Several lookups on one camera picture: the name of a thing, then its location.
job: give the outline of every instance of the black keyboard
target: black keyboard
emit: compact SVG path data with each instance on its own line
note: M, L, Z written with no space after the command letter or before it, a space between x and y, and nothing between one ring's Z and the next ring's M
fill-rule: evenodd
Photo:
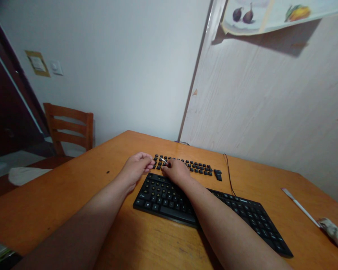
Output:
M235 211L272 249L281 256L293 254L270 220L263 206L254 201L208 189ZM194 228L200 228L193 207L184 192L161 175L149 173L133 204L138 209Z

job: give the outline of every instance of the spacebar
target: spacebar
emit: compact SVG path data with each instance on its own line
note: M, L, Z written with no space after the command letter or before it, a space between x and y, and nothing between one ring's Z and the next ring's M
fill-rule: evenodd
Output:
M195 218L192 215L176 211L171 208L167 208L165 206L162 206L160 208L160 212L175 219L179 219L181 221L195 223Z

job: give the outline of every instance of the eggplant illustration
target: eggplant illustration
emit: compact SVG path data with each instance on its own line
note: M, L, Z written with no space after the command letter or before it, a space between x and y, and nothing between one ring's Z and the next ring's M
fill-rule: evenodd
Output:
M244 9L243 7L240 7L238 9L236 9L234 12L233 12L233 20L235 22L238 22L241 18L241 10Z
M247 13L245 13L245 15L243 17L243 22L245 22L245 23L251 23L252 22L252 19L253 19L252 4L253 3L250 3L250 11L248 11Z

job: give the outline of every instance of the wooden table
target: wooden table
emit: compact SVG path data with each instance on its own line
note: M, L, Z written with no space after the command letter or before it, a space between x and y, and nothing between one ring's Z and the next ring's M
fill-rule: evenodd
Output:
M26 255L78 211L144 151L210 164L223 172L192 176L205 187L230 193L223 155L126 131L53 171L0 197L0 242ZM338 269L338 248L280 188L286 187L314 218L338 225L338 203L298 173L229 157L237 196L260 202L291 249L294 269ZM96 269L212 269L220 266L203 233L133 209L143 184L130 194L104 242Z

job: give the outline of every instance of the white wall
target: white wall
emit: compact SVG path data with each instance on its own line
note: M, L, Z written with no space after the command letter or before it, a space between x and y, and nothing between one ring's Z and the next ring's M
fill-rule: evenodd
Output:
M127 129L176 140L209 2L0 0L0 24L41 104L94 113L96 145ZM36 76L24 50L64 76Z
M338 16L312 36L315 22L213 44L224 2L215 1L180 140L298 172L338 201ZM298 54L292 44L308 37Z

